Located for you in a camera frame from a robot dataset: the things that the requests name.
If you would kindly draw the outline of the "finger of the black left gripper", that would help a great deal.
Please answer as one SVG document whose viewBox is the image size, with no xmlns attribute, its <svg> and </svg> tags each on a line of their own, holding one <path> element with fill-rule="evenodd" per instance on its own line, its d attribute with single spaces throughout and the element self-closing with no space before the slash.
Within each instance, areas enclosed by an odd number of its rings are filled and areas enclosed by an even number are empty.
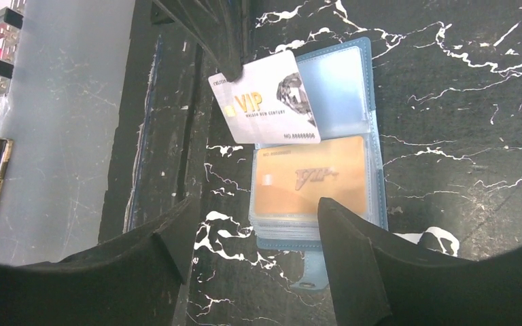
<svg viewBox="0 0 522 326">
<path fill-rule="evenodd" d="M 241 78 L 250 47 L 250 2 L 152 1 L 152 24 L 179 23 L 229 82 Z"/>
</svg>

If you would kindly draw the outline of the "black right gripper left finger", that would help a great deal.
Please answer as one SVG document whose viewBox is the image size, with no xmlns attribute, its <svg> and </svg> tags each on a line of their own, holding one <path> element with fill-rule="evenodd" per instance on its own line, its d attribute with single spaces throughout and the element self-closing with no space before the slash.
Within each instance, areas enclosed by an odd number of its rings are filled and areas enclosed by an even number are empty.
<svg viewBox="0 0 522 326">
<path fill-rule="evenodd" d="M 0 265 L 0 325 L 170 325 L 192 266 L 199 202 L 56 262 Z"/>
</svg>

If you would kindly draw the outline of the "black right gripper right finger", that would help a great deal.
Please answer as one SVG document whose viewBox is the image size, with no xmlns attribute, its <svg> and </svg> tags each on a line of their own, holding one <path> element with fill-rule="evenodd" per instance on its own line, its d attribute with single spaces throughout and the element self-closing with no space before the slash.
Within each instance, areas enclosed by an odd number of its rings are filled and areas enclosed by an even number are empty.
<svg viewBox="0 0 522 326">
<path fill-rule="evenodd" d="M 331 198 L 317 217 L 339 325 L 522 325 L 522 247 L 471 261 L 411 243 Z"/>
</svg>

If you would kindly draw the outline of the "silver VIP credit card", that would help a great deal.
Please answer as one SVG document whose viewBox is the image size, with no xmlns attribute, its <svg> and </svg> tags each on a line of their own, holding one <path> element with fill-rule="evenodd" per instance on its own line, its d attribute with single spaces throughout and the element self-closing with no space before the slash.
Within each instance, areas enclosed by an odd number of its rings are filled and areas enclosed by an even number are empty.
<svg viewBox="0 0 522 326">
<path fill-rule="evenodd" d="M 209 84 L 235 143 L 319 143 L 321 137 L 292 51 L 247 63 L 230 81 L 222 73 Z"/>
</svg>

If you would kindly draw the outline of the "light blue card holder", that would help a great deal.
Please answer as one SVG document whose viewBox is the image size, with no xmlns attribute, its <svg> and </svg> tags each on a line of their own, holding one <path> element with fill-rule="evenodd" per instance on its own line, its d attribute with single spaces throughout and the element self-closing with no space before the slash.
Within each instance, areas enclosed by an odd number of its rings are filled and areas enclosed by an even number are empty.
<svg viewBox="0 0 522 326">
<path fill-rule="evenodd" d="M 303 274 L 293 288 L 320 291 L 328 285 L 320 199 L 387 228 L 371 42 L 361 37 L 303 54 L 297 63 L 321 141 L 255 147 L 249 222 L 258 248 L 302 253 Z"/>
</svg>

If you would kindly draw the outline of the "gold VIP credit card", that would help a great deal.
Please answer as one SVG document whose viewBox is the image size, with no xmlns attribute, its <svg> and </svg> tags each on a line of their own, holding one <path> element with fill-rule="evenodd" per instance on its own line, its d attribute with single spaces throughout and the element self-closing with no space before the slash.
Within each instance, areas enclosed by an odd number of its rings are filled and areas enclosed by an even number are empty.
<svg viewBox="0 0 522 326">
<path fill-rule="evenodd" d="M 367 210 L 365 141 L 361 136 L 257 152 L 253 212 L 263 218 L 311 219 L 319 199 L 355 213 Z"/>
</svg>

